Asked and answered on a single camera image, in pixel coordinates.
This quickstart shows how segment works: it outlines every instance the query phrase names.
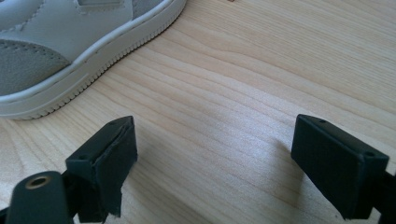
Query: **clamp jaw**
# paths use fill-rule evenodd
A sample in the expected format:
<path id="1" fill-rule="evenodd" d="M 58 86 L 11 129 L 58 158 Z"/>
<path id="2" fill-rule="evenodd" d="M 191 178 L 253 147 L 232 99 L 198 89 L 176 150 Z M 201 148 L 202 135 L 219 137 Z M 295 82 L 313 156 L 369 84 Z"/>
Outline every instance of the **clamp jaw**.
<path id="1" fill-rule="evenodd" d="M 344 219 L 367 219 L 376 208 L 379 223 L 396 223 L 396 177 L 389 156 L 335 127 L 299 115 L 291 157 Z"/>
<path id="2" fill-rule="evenodd" d="M 105 125 L 66 159 L 67 170 L 23 179 L 14 189 L 0 224 L 105 222 L 119 217 L 122 183 L 137 161 L 134 118 Z"/>

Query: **gray sneaker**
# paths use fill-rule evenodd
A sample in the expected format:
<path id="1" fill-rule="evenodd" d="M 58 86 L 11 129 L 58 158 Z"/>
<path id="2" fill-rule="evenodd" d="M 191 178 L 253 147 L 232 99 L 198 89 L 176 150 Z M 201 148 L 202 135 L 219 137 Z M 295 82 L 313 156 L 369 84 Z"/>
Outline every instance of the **gray sneaker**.
<path id="1" fill-rule="evenodd" d="M 0 117 L 57 110 L 168 27 L 185 3 L 0 0 Z"/>

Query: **metal grommet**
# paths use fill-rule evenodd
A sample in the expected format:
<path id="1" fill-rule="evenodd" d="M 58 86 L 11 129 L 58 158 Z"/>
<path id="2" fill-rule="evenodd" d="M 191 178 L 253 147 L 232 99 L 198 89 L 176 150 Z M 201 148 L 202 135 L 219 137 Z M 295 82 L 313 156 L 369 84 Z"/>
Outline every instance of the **metal grommet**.
<path id="1" fill-rule="evenodd" d="M 27 189 L 38 189 L 38 188 L 41 188 L 41 187 L 47 185 L 49 182 L 50 182 L 50 176 L 40 175 L 40 176 L 37 176 L 37 177 L 29 180 L 26 183 L 25 187 Z"/>

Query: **black plastic bracket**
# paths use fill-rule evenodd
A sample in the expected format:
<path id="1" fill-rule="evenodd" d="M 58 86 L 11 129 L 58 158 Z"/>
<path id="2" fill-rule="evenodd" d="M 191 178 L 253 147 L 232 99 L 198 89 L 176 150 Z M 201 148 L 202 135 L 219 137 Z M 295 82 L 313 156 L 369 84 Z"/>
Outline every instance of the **black plastic bracket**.
<path id="1" fill-rule="evenodd" d="M 396 223 L 396 177 L 386 172 L 389 157 L 324 119 L 299 115 L 291 157 L 345 219 Z"/>
<path id="2" fill-rule="evenodd" d="M 105 125 L 66 159 L 67 170 L 23 179 L 14 189 L 0 224 L 105 222 L 119 217 L 122 183 L 137 161 L 134 118 Z"/>

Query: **wood grain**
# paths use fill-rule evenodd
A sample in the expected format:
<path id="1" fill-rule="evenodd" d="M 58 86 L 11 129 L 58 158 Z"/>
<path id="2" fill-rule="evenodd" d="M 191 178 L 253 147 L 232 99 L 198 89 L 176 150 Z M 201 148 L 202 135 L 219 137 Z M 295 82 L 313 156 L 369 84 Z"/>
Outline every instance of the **wood grain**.
<path id="1" fill-rule="evenodd" d="M 107 223 L 345 223 L 290 158 L 295 117 L 336 124 L 394 173 L 395 96 L 395 1 L 189 0 L 64 108 L 0 119 L 0 208 L 24 177 L 64 171 L 105 123 L 133 115 L 139 160 Z"/>

